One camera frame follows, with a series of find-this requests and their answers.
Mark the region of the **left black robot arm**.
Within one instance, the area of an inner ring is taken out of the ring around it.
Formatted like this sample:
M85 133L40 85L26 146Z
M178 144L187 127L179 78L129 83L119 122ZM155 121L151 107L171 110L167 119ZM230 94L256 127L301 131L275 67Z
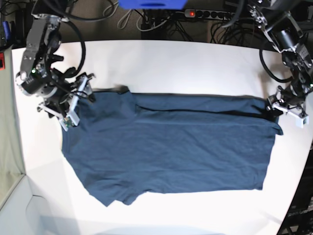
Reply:
M237 9L227 18L224 28L239 21L244 7L248 8L250 18L265 36L259 49L259 57L265 72L278 83L275 94L267 98L267 110L276 116L290 114L301 124L309 121L306 113L306 98L313 91L313 58L304 43L304 33L291 15L297 0L240 0ZM263 50L271 45L282 56L283 64L290 69L291 76L280 79L267 67Z

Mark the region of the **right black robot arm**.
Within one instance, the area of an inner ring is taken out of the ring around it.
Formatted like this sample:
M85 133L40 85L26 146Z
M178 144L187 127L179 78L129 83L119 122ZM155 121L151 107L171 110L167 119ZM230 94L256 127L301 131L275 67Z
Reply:
M86 58L86 44L77 26L61 12L72 9L72 0L51 0L49 8L44 0L38 0L32 9L34 21L26 39L20 71L16 75L16 85L27 96L36 95L43 101L37 111L45 111L50 118L56 117L65 127L77 126L79 117L75 112L80 99L95 102L90 80L94 74L82 73ZM65 72L52 68L52 64L62 62L56 54L62 36L61 23L68 25L79 38L81 59L78 67Z

